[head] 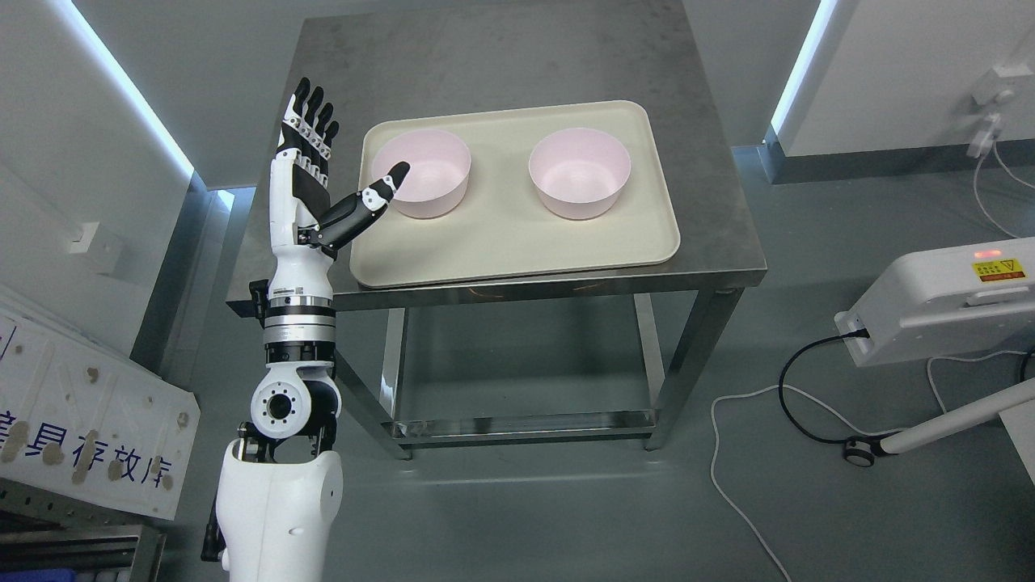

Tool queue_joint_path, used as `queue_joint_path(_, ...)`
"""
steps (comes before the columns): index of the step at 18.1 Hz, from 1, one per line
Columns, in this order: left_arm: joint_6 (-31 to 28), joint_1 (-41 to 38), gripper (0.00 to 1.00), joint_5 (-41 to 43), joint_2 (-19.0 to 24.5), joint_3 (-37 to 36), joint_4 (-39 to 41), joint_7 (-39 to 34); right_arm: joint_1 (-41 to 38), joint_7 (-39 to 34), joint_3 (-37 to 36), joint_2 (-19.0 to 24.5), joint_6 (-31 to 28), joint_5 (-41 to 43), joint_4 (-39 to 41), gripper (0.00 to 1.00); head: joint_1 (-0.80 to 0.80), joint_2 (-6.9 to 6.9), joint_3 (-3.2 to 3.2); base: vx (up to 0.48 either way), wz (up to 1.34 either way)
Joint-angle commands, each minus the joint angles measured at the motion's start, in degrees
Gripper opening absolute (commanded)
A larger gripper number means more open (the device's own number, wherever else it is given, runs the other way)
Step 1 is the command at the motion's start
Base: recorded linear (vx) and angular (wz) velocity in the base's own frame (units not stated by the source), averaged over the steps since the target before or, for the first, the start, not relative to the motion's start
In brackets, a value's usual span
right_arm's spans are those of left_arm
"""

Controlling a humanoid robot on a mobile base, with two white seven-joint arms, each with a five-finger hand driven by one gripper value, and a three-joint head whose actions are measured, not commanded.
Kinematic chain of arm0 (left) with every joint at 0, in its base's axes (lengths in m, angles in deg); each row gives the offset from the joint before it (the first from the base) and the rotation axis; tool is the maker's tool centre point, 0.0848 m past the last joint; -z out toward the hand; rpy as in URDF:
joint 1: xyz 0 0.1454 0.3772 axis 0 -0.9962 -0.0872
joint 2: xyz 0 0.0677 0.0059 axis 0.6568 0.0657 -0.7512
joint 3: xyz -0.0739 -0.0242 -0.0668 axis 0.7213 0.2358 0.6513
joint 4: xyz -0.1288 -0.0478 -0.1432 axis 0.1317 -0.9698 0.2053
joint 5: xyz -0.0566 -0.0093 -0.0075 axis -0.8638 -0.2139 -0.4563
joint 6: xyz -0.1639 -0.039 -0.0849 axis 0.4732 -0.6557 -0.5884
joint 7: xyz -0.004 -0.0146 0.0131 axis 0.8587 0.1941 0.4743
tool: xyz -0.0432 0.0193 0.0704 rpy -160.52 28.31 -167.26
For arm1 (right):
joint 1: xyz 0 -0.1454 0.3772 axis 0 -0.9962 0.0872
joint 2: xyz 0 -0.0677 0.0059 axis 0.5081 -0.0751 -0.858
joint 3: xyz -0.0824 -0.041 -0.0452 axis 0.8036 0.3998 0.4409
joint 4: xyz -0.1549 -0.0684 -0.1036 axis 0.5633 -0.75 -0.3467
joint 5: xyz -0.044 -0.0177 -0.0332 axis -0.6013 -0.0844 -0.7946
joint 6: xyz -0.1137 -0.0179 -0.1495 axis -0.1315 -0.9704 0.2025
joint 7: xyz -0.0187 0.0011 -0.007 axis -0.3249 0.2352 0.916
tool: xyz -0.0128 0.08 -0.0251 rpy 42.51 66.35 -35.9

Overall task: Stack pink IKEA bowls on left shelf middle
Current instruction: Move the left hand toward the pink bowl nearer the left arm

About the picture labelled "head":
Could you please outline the black white robotic hand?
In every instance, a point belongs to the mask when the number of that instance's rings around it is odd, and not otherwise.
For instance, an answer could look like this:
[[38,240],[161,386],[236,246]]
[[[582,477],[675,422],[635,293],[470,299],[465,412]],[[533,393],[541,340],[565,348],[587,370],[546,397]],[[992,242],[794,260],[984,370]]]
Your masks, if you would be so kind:
[[322,87],[300,78],[280,118],[270,166],[269,229],[277,267],[268,287],[275,305],[329,305],[329,270],[347,246],[388,210],[411,166],[400,161],[365,188],[332,202],[329,162],[339,132]]

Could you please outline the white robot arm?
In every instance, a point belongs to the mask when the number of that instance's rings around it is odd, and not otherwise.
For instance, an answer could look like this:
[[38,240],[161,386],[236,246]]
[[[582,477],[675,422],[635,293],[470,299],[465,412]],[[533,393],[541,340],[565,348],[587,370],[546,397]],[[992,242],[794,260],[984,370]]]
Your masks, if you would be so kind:
[[319,581],[343,487],[332,289],[273,277],[256,314],[267,373],[223,454],[201,557],[232,581]]

